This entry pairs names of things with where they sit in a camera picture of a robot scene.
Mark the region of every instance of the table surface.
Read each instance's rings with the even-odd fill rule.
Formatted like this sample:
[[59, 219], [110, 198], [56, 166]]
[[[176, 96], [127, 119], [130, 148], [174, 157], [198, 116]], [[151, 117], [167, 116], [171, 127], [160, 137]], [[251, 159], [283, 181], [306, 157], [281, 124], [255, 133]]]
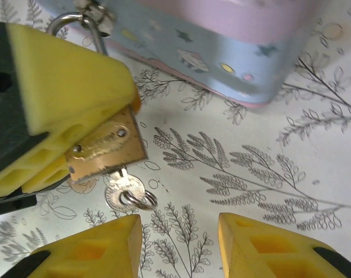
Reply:
[[[159, 200], [157, 210], [135, 212], [144, 229], [139, 277], [222, 277], [221, 212], [314, 237], [351, 261], [351, 0], [335, 6], [275, 101], [258, 110], [109, 50], [131, 69], [143, 103], [149, 159], [128, 170]], [[0, 1], [0, 21], [44, 30], [49, 20], [34, 0]], [[88, 33], [60, 36], [94, 49]], [[0, 275], [43, 244], [123, 216], [105, 204], [106, 181], [65, 182], [37, 206], [0, 215]]]

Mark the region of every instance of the yellow foam pad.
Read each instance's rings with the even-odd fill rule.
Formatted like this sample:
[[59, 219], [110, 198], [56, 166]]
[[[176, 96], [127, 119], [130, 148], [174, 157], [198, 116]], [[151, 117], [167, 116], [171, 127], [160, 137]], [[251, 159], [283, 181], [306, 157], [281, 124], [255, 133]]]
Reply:
[[29, 134], [49, 136], [0, 172], [0, 197], [51, 169], [74, 143], [138, 97], [120, 61], [30, 27], [7, 28]]
[[225, 278], [344, 278], [306, 236], [232, 213], [221, 213], [218, 240]]
[[128, 215], [35, 250], [49, 257], [29, 278], [137, 278], [142, 247], [139, 215]]

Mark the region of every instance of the silver key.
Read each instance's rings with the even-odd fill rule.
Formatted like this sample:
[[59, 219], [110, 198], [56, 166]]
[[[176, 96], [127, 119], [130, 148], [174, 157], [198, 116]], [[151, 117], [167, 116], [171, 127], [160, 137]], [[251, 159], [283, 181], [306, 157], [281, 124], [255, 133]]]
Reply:
[[123, 213], [135, 209], [153, 210], [158, 205], [155, 195], [146, 191], [142, 181], [129, 175], [126, 169], [110, 174], [109, 178], [105, 199], [113, 210]]

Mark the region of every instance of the screw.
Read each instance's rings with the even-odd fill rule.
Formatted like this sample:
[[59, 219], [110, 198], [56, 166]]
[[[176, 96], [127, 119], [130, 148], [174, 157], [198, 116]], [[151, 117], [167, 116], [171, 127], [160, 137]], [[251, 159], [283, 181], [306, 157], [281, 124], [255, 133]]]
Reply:
[[74, 148], [72, 149], [73, 152], [81, 152], [82, 151], [82, 146], [80, 145], [75, 145]]
[[127, 131], [125, 129], [119, 129], [118, 130], [118, 136], [119, 137], [124, 137], [125, 135], [127, 135]]

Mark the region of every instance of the padlock shackle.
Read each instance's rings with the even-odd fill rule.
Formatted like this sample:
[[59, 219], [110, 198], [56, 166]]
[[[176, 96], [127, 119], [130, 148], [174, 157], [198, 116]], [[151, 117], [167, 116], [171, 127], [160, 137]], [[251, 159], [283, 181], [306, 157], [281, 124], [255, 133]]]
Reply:
[[92, 40], [94, 41], [94, 44], [96, 45], [97, 52], [103, 54], [103, 55], [108, 55], [107, 54], [107, 49], [105, 47], [105, 43], [100, 36], [100, 32], [98, 30], [98, 27], [94, 20], [90, 18], [89, 16], [82, 14], [82, 13], [64, 13], [61, 14], [60, 16], [56, 17], [52, 22], [49, 24], [46, 33], [56, 36], [57, 33], [67, 24], [73, 23], [73, 22], [80, 22], [81, 24], [84, 24], [89, 31], [92, 33]]

